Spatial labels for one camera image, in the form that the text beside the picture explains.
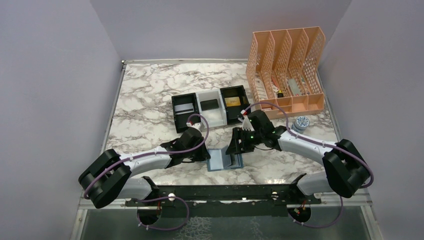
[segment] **gray floor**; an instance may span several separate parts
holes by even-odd
[[[323,225],[335,219],[340,207],[314,207],[311,225]],[[176,231],[146,231],[138,227],[136,210],[98,209],[89,210],[82,232],[83,240],[328,240],[371,239],[359,206],[344,208],[340,221],[328,228],[311,229],[299,226],[289,217],[193,217],[189,223]],[[170,228],[179,225],[183,218],[159,219],[155,224]]]

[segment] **wall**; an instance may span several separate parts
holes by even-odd
[[[353,0],[320,73],[344,138],[375,173],[385,239],[422,239],[424,2]]]
[[[121,59],[247,59],[252,32],[321,26],[351,0],[91,0]]]
[[[121,61],[88,0],[0,1],[0,236],[68,239]]]

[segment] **marble table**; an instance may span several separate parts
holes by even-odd
[[[245,63],[128,64],[106,149],[113,148],[122,154],[136,153],[178,138],[171,96],[238,85],[244,86],[249,102],[253,103]],[[327,107],[308,118],[310,126],[305,135],[325,141],[337,140]],[[275,126],[285,124],[284,119],[272,122]],[[228,145],[235,126],[212,128],[206,146]],[[291,152],[256,149],[242,157],[244,168],[240,169],[208,172],[205,163],[196,162],[148,171],[140,177],[149,176],[157,185],[284,184],[302,173],[324,170],[318,163]]]

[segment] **round container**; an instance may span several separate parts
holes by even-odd
[[[291,125],[291,129],[297,133],[303,134],[309,126],[309,119],[305,116],[298,116]]]

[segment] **black wire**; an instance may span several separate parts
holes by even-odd
[[[259,147],[257,147],[257,146],[254,146],[256,149],[259,149],[259,150],[262,150],[262,151],[269,151],[269,150],[273,150],[274,148],[268,148],[268,149],[262,149],[262,148],[259,148]]]

